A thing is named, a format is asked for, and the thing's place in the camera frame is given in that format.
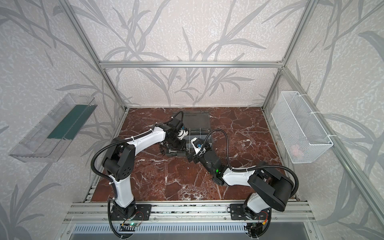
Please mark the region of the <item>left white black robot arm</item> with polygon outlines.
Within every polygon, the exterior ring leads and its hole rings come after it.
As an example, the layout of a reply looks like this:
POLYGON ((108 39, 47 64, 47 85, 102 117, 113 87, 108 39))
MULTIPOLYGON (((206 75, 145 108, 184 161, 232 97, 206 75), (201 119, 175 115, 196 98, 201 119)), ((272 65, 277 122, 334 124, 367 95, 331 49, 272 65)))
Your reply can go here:
POLYGON ((189 134, 184 123, 172 117, 165 123, 156 123, 149 130, 125 139, 115 138, 103 147, 91 160, 91 170, 106 179, 114 191, 114 211, 130 218, 136 209, 135 197, 131 188, 131 174, 135 157, 141 151, 158 143, 167 149, 185 152, 185 136, 189 134))

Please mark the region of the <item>grey plastic compartment organizer box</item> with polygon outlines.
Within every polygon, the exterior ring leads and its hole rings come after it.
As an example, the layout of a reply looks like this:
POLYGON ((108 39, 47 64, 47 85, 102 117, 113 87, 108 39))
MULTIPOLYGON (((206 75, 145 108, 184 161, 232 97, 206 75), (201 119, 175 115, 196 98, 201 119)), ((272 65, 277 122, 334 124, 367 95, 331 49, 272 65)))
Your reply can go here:
POLYGON ((194 153, 193 138, 204 140, 211 129, 210 114, 207 111, 185 111, 183 117, 184 129, 189 133, 184 136, 185 146, 183 150, 171 149, 167 147, 166 155, 168 157, 187 157, 194 153))

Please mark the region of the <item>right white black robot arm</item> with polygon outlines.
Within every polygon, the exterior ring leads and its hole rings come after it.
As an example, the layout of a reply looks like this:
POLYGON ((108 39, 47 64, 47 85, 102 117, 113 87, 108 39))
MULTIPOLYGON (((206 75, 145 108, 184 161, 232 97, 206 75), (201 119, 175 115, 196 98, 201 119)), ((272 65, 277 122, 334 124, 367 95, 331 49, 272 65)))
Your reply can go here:
POLYGON ((283 212, 288 200, 299 188, 297 175, 289 168, 280 165, 268 165, 261 162, 250 168, 230 168, 224 166, 217 154, 210 150, 205 153, 190 153, 190 162, 201 163, 220 186, 245 186, 252 193, 245 201, 244 208, 259 213, 272 208, 283 212))

